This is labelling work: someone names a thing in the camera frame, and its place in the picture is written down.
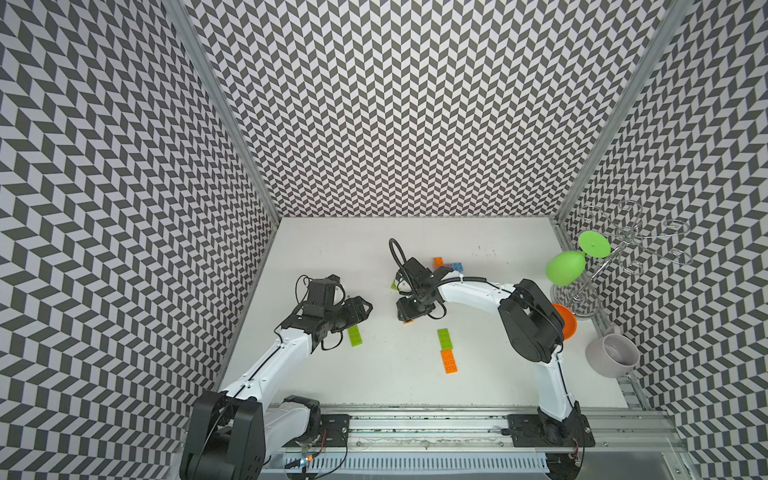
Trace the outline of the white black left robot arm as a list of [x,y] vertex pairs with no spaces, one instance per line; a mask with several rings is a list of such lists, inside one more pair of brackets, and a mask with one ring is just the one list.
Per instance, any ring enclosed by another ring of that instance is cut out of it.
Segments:
[[183,479],[255,479],[284,445],[324,437],[318,401],[288,396],[272,405],[285,381],[330,334],[368,319],[373,306],[346,297],[336,275],[312,279],[276,340],[236,381],[194,403],[179,467]]

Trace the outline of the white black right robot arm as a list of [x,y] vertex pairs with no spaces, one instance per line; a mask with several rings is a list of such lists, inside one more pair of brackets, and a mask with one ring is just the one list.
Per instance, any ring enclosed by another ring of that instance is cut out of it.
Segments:
[[410,258],[397,263],[394,283],[406,286],[396,302],[403,323],[432,317],[436,308],[446,310],[448,303],[497,313],[513,350],[534,364],[540,415],[559,424],[573,417],[576,401],[562,373],[565,321],[535,282],[497,284],[447,266],[431,271]]

